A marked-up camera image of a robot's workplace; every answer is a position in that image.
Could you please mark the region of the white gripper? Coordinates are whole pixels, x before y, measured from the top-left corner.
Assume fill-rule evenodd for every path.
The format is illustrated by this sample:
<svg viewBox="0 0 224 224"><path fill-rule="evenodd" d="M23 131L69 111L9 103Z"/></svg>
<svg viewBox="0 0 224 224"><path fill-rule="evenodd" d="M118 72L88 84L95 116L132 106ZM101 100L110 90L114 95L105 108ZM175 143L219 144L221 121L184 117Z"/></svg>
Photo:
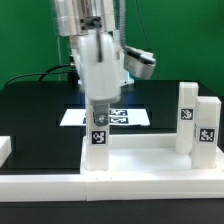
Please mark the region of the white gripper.
<svg viewBox="0 0 224 224"><path fill-rule="evenodd" d="M107 33L90 31L78 38L85 94L93 107L94 123L99 126L109 124L109 105L120 99L120 77L116 44ZM133 75L148 79L154 70L156 60L152 53L128 47L124 68Z"/></svg>

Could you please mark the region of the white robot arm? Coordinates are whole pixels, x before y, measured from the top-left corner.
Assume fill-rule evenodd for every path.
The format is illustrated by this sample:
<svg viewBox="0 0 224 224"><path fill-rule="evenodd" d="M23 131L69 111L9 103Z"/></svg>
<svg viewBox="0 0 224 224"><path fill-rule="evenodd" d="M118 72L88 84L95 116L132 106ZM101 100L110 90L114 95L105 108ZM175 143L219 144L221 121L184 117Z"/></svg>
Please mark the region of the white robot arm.
<svg viewBox="0 0 224 224"><path fill-rule="evenodd" d="M120 0L120 23L115 23L113 0L52 0L58 35L67 37L86 95L88 121L109 124L109 106L120 99L119 54L124 68L140 78L151 76L153 54L128 46L125 35L125 0Z"/></svg>

